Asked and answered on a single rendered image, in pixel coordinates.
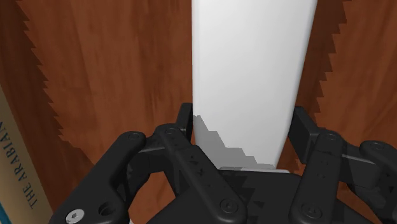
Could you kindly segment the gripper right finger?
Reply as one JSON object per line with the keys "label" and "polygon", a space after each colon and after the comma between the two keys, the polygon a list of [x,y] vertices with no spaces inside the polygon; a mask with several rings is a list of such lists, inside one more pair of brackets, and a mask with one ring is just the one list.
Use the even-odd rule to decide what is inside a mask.
{"label": "gripper right finger", "polygon": [[294,108],[288,138],[305,170],[289,210],[291,224],[371,224],[337,200],[346,183],[382,224],[397,224],[397,149],[382,141],[348,143]]}

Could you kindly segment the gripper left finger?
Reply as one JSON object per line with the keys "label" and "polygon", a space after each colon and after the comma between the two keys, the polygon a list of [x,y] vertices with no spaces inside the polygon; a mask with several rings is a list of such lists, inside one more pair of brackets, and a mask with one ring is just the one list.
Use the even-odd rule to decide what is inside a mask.
{"label": "gripper left finger", "polygon": [[48,224],[129,224],[129,207],[150,174],[162,171],[175,199],[147,224],[246,224],[247,208],[205,153],[190,142],[192,104],[150,137],[121,134]]}

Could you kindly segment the white tall tapered vase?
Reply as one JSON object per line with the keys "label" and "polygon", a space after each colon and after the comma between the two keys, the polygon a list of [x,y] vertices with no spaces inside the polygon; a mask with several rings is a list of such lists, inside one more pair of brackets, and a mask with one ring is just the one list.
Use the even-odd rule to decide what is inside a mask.
{"label": "white tall tapered vase", "polygon": [[219,169],[275,172],[318,0],[192,0],[196,144]]}

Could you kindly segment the beige spine book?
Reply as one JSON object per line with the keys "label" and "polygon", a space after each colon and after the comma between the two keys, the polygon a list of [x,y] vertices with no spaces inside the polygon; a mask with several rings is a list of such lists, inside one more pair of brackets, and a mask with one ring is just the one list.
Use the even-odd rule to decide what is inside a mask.
{"label": "beige spine book", "polygon": [[0,86],[0,224],[48,224],[52,209]]}

